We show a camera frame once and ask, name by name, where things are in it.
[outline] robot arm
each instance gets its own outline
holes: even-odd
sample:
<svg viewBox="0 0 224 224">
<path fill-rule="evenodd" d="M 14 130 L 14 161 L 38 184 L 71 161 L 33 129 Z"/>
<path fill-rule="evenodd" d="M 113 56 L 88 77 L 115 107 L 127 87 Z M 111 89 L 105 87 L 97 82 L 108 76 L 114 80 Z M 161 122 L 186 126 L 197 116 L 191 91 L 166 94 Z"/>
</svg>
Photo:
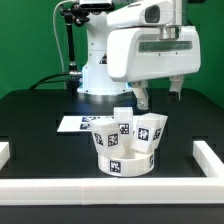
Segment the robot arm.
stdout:
<svg viewBox="0 0 224 224">
<path fill-rule="evenodd" d="M 200 68 L 200 43 L 187 26 L 186 1 L 143 0 L 108 15 L 108 72 L 116 82 L 170 77 L 177 94 L 183 75 Z"/>
</svg>

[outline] white foam border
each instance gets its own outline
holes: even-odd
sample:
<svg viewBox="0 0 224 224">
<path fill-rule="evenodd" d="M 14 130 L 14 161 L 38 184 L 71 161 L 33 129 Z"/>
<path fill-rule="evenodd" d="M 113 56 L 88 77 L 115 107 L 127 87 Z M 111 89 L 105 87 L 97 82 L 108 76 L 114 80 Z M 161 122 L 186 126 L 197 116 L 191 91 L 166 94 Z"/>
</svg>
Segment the white foam border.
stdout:
<svg viewBox="0 0 224 224">
<path fill-rule="evenodd" d="M 208 177 L 2 179 L 0 205 L 224 203 L 223 163 L 204 141 L 193 155 Z"/>
</svg>

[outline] cable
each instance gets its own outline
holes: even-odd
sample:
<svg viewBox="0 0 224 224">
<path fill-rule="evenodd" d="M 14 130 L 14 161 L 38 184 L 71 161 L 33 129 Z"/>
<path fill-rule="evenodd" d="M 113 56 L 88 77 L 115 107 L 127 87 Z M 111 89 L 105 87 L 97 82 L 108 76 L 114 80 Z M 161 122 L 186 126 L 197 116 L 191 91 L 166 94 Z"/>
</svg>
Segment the cable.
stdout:
<svg viewBox="0 0 224 224">
<path fill-rule="evenodd" d="M 33 86 L 32 90 L 36 89 L 37 86 L 42 85 L 42 84 L 56 83 L 56 82 L 65 82 L 65 81 L 69 81 L 69 80 L 70 79 L 68 79 L 68 80 L 56 80 L 56 81 L 39 82 L 38 84 L 35 85 L 35 87 Z"/>
<path fill-rule="evenodd" d="M 57 82 L 57 81 L 52 81 L 52 82 L 45 82 L 46 80 L 49 80 L 49 79 L 53 79 L 53 78 L 56 78 L 56 77 L 61 77 L 61 76 L 69 76 L 69 73 L 60 73 L 60 74 L 55 74 L 55 75 L 50 75 L 48 77 L 45 77 L 43 79 L 41 79 L 40 81 L 38 81 L 37 83 L 35 83 L 34 85 L 32 85 L 29 90 L 35 90 L 35 88 L 37 86 L 39 86 L 40 84 L 44 84 L 44 83 L 52 83 L 52 82 Z"/>
<path fill-rule="evenodd" d="M 78 3 L 78 0 L 66 0 L 66 1 L 62 1 L 59 2 L 55 8 L 54 8 L 54 13 L 53 13 L 53 28 L 54 28 L 54 35 L 55 35 L 55 39 L 56 39 L 56 43 L 57 43 L 57 48 L 58 48 L 58 53 L 59 53 L 59 57 L 60 57 L 60 61 L 61 61 L 61 69 L 62 72 L 65 72 L 65 65 L 64 65 L 64 59 L 63 59 L 63 55 L 62 55 L 62 51 L 61 51 L 61 46 L 59 43 L 59 38 L 58 38 L 58 33 L 57 33 L 57 27 L 56 27 L 56 12 L 58 10 L 58 7 L 61 4 L 65 4 L 65 3 Z"/>
</svg>

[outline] green wall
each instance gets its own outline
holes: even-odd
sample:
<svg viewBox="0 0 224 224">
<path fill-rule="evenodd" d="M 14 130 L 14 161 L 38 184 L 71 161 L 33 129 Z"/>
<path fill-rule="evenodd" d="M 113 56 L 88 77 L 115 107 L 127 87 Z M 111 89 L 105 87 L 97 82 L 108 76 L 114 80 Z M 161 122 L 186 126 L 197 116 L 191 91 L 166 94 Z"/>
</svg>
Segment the green wall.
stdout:
<svg viewBox="0 0 224 224">
<path fill-rule="evenodd" d="M 39 79 L 61 72 L 52 26 L 52 14 L 58 2 L 0 1 L 0 97 L 12 90 L 27 89 Z M 197 74 L 186 77 L 185 87 L 199 90 L 224 108 L 223 8 L 223 0 L 189 5 L 189 19 L 200 35 L 202 65 Z M 67 60 L 66 32 L 59 15 L 57 28 Z M 85 41 L 84 29 L 76 29 L 75 45 L 80 66 L 86 61 Z M 169 81 L 153 80 L 151 86 L 168 88 Z M 63 84 L 42 88 L 63 88 Z"/>
</svg>

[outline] black table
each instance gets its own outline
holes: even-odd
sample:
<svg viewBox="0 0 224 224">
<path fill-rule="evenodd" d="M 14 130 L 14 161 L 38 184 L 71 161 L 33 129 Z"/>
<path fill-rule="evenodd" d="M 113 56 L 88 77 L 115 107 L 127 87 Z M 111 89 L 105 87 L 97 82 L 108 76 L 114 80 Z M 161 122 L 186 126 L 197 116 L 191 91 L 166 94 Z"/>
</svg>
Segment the black table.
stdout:
<svg viewBox="0 0 224 224">
<path fill-rule="evenodd" d="M 151 107 L 138 111 L 136 100 L 96 103 L 64 90 L 14 91 L 0 100 L 0 140 L 9 141 L 11 158 L 0 171 L 10 178 L 110 177 L 97 167 L 90 133 L 57 133 L 64 115 L 112 115 L 115 106 L 134 114 L 168 115 L 155 168 L 142 177 L 204 176 L 192 156 L 193 141 L 205 140 L 224 158 L 224 110 L 195 90 L 184 89 L 179 103 L 167 90 L 151 91 Z M 223 205 L 1 206 L 1 223 L 221 223 Z"/>
</svg>

